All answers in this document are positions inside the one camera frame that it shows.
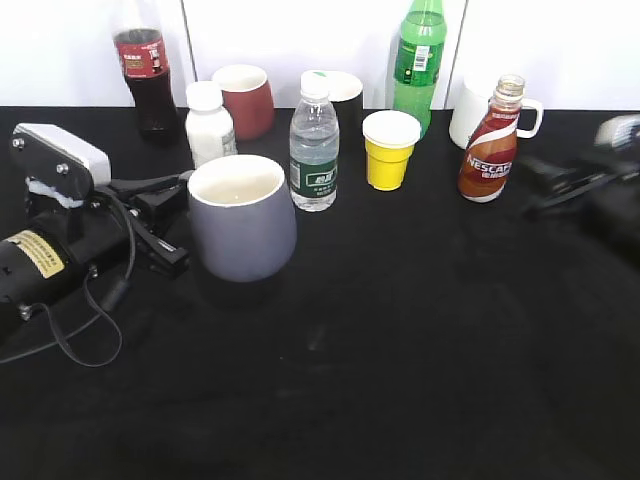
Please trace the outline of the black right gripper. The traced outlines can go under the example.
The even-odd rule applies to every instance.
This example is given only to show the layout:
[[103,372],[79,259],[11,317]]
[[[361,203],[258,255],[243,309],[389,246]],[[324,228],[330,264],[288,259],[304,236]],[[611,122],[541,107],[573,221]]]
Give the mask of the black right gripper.
[[533,189],[526,217],[567,217],[614,250],[639,248],[637,160],[591,150],[561,165],[528,155],[519,175]]

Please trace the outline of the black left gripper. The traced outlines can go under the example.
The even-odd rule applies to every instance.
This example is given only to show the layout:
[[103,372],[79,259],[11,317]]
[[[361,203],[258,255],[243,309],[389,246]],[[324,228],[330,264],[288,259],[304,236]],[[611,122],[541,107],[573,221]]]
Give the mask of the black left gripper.
[[27,228],[61,250],[78,271],[92,264],[107,269],[126,262],[125,273],[130,275],[137,250],[148,270],[180,276],[189,267],[188,251],[155,235],[125,204],[140,210],[184,210],[186,185],[193,173],[187,170],[146,180],[113,179],[83,200],[73,200],[27,178]]

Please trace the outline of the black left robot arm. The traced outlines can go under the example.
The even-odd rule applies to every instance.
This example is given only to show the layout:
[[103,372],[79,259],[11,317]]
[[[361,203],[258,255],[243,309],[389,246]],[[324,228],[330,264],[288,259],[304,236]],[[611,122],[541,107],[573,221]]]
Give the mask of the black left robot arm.
[[115,309],[128,289],[138,256],[171,278],[189,266],[189,253],[164,240],[188,206],[189,172],[148,180],[114,179],[81,199],[27,182],[26,227],[1,242],[1,336],[118,264],[125,271],[101,303]]

